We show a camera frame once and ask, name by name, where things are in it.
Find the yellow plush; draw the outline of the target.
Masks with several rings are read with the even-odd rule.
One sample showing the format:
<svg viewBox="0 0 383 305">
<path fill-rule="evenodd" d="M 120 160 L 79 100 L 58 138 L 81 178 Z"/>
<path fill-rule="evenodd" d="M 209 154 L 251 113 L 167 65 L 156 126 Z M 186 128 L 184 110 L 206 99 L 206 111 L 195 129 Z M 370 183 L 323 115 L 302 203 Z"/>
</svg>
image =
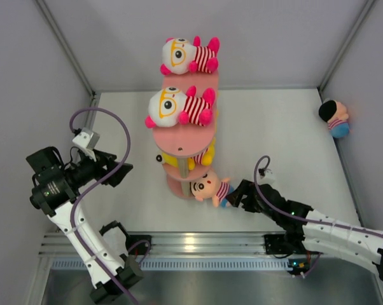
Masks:
<svg viewBox="0 0 383 305">
<path fill-rule="evenodd" d="M 210 166 L 215 157 L 215 143 L 216 143 L 216 138 L 214 137 L 212 142 L 208 146 L 208 148 L 206 148 L 202 153 L 192 156 L 191 158 L 188 158 L 187 159 L 188 169 L 193 170 L 196 164 L 203 165 L 203 166 Z M 156 155 L 155 159 L 160 164 L 168 164 L 175 168 L 178 167 L 177 159 L 173 156 L 169 156 L 168 154 L 162 151 L 160 151 Z"/>
</svg>

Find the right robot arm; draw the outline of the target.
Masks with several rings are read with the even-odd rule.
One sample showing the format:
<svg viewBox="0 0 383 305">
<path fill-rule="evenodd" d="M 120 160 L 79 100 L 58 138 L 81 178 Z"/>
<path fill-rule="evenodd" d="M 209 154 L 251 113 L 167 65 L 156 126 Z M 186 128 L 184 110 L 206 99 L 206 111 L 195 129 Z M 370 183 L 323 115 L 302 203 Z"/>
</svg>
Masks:
<svg viewBox="0 0 383 305">
<path fill-rule="evenodd" d="M 331 255 L 357 264 L 383 281 L 383 231 L 352 226 L 309 205 L 287 200 L 268 184 L 243 180 L 226 199 L 234 207 L 272 219 L 285 230 L 284 242 L 290 251 Z"/>
</svg>

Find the black-haired doll blue pants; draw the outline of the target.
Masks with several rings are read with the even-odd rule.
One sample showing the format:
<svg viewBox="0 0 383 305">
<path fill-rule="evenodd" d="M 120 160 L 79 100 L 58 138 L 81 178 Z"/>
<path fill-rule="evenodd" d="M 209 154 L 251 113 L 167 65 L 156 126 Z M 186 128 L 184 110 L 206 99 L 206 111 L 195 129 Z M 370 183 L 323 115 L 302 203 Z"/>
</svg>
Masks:
<svg viewBox="0 0 383 305">
<path fill-rule="evenodd" d="M 327 99 L 320 106 L 318 115 L 328 125 L 333 138 L 341 139 L 350 133 L 349 114 L 343 103 Z"/>
<path fill-rule="evenodd" d="M 234 191 L 230 178 L 219 178 L 213 169 L 210 169 L 201 178 L 190 182 L 190 191 L 197 201 L 203 202 L 211 199 L 214 207 L 232 206 L 226 198 Z"/>
</svg>

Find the white pink plush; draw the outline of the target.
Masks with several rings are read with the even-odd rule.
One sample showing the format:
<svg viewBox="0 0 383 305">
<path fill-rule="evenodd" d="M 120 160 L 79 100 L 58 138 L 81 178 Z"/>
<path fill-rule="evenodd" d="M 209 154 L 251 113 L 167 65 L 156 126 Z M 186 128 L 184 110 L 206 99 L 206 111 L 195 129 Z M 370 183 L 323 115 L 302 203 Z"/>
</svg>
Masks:
<svg viewBox="0 0 383 305">
<path fill-rule="evenodd" d="M 145 125 L 147 128 L 170 128 L 177 124 L 207 126 L 213 119 L 215 101 L 214 88 L 206 89 L 198 97 L 195 86 L 185 92 L 173 86 L 166 87 L 150 98 Z"/>
<path fill-rule="evenodd" d="M 212 37 L 207 46 L 201 45 L 199 36 L 195 36 L 192 42 L 170 37 L 162 48 L 160 72 L 164 76 L 195 72 L 212 74 L 218 70 L 219 49 L 220 40 L 217 37 Z"/>
</svg>

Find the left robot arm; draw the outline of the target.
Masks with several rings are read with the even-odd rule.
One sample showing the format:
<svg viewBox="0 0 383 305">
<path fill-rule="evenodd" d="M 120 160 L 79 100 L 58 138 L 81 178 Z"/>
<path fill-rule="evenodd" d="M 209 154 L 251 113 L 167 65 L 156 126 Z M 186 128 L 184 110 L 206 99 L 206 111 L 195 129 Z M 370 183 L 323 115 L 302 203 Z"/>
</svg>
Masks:
<svg viewBox="0 0 383 305">
<path fill-rule="evenodd" d="M 109 304 L 125 294 L 134 304 L 138 301 L 130 288 L 143 279 L 141 261 L 151 248 L 150 235 L 129 235 L 117 221 L 101 230 L 94 229 L 80 201 L 79 189 L 88 184 L 92 190 L 99 184 L 116 187 L 133 166 L 116 162 L 114 154 L 95 151 L 90 158 L 80 153 L 80 162 L 66 166 L 55 147 L 46 147 L 26 158 L 34 170 L 34 188 L 30 201 L 68 238 L 81 257 L 92 281 L 90 297 L 95 304 Z"/>
</svg>

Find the black-haired doll blue pants front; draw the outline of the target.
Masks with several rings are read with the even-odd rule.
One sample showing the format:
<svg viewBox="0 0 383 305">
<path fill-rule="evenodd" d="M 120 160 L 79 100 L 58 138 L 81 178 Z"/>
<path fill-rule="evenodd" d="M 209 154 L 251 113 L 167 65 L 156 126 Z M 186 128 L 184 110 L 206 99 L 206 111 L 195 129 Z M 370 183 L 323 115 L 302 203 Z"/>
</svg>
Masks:
<svg viewBox="0 0 383 305">
<path fill-rule="evenodd" d="M 219 178 L 213 169 L 210 169 L 201 178 L 190 182 L 190 191 L 197 201 L 203 202 L 211 199 L 214 207 L 232 206 L 226 198 L 234 191 L 230 178 Z"/>
</svg>

